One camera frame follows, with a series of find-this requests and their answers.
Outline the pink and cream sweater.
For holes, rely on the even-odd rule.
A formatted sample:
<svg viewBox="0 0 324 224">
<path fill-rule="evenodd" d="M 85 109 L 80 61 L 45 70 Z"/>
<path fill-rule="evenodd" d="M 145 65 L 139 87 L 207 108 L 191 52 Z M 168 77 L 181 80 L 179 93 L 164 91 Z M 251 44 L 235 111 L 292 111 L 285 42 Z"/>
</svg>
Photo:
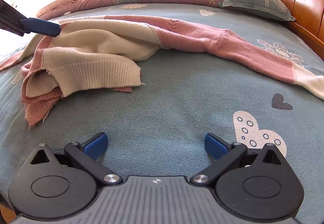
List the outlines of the pink and cream sweater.
<svg viewBox="0 0 324 224">
<path fill-rule="evenodd" d="M 77 91 L 131 92 L 142 84 L 137 62 L 160 49 L 207 52 L 323 98 L 323 76 L 252 45 L 228 29 L 138 15 L 78 18 L 59 25 L 58 36 L 37 34 L 24 50 L 1 63 L 1 69 L 7 69 L 29 58 L 20 71 L 21 101 L 29 126 L 46 119 L 57 101 Z"/>
</svg>

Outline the blue floral bed sheet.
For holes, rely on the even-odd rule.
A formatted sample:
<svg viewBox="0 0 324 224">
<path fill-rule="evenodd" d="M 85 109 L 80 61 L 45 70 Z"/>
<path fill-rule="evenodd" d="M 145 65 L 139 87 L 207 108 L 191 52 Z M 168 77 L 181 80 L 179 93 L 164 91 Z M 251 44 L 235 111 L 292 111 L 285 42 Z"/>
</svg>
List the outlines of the blue floral bed sheet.
<svg viewBox="0 0 324 224">
<path fill-rule="evenodd" d="M 51 147 L 108 135 L 101 162 L 120 176 L 192 176 L 211 158 L 207 133 L 233 142 L 233 118 L 243 113 L 276 144 L 304 187 L 302 223 L 323 222 L 323 101 L 210 54 L 160 50 L 140 62 L 142 86 L 131 93 L 76 92 L 30 128 L 20 100 L 20 66 L 1 72 L 1 202 L 24 160 L 39 143 Z"/>
</svg>

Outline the grey-green flower pillow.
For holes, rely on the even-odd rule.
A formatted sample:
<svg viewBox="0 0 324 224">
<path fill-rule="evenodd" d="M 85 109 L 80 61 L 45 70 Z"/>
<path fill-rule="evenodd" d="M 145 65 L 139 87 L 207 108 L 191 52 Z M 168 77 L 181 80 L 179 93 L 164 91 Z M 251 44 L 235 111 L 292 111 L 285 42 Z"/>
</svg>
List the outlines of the grey-green flower pillow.
<svg viewBox="0 0 324 224">
<path fill-rule="evenodd" d="M 223 0 L 222 8 L 282 22 L 295 20 L 281 0 Z"/>
</svg>

